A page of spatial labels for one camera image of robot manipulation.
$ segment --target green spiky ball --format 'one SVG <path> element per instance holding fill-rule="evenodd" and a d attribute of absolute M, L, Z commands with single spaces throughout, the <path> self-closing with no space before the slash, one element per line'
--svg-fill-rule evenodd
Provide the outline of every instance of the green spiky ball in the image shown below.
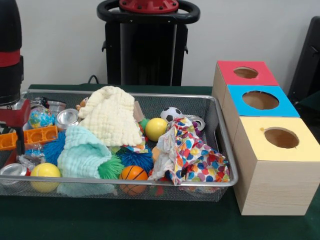
<path fill-rule="evenodd" d="M 102 163 L 98 167 L 98 172 L 102 179 L 118 179 L 124 168 L 125 166 L 121 164 L 121 159 L 117 155 L 112 154 L 109 161 Z"/>

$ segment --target orange plastic block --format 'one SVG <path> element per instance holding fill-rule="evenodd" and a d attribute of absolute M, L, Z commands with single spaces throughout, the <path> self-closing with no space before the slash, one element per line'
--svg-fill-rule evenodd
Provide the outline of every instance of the orange plastic block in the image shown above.
<path fill-rule="evenodd" d="M 25 144 L 45 144 L 58 138 L 56 126 L 47 126 L 24 131 Z M 13 150 L 16 148 L 17 135 L 15 132 L 0 134 L 0 151 Z"/>

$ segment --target soccer ball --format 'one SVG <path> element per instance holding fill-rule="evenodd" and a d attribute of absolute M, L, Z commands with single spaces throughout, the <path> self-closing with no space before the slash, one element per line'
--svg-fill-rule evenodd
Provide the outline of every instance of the soccer ball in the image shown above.
<path fill-rule="evenodd" d="M 178 108 L 171 106 L 163 110 L 160 114 L 160 117 L 170 123 L 175 118 L 183 118 L 184 115 Z"/>

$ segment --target metal basket rim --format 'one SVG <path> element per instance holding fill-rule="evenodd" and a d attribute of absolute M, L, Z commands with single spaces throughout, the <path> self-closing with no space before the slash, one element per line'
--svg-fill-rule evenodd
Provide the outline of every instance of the metal basket rim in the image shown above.
<path fill-rule="evenodd" d="M 23 97 L 28 93 L 53 93 L 53 94 L 86 94 L 90 95 L 94 91 L 72 91 L 72 90 L 47 90 L 47 89 L 28 89 L 21 93 Z M 226 148 L 228 161 L 232 172 L 232 179 L 229 182 L 189 182 L 183 181 L 183 187 L 231 187 L 238 182 L 238 171 L 232 148 L 223 118 L 223 114 L 218 101 L 209 95 L 191 95 L 191 94 L 162 94 L 162 93 L 130 93 L 132 96 L 137 97 L 174 97 L 174 98 L 200 98 L 208 99 L 215 102 L 215 109 L 220 124 L 221 135 Z M 81 183 L 81 184 L 126 184 L 126 185 L 148 185 L 148 186 L 175 186 L 170 181 L 139 181 L 139 180 L 123 180 L 123 179 L 97 179 L 97 178 L 71 178 L 71 177 L 40 177 L 40 176 L 6 176 L 0 175 L 0 183 L 2 181 L 28 181 L 28 182 L 57 182 L 57 183 Z"/>

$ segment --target blue spiky ball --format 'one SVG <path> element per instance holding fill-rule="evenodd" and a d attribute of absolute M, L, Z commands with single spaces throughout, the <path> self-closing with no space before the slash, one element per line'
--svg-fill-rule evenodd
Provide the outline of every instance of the blue spiky ball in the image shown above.
<path fill-rule="evenodd" d="M 51 142 L 48 142 L 43 147 L 43 153 L 45 161 L 54 165 L 58 165 L 58 157 L 64 150 L 66 144 L 66 132 L 61 131 L 58 133 L 58 138 Z"/>
<path fill-rule="evenodd" d="M 125 166 L 139 166 L 143 168 L 147 173 L 154 168 L 154 163 L 152 160 L 152 151 L 149 147 L 145 146 L 148 150 L 147 153 L 136 153 L 130 151 L 129 149 L 123 148 L 117 155 L 121 159 L 121 163 Z"/>

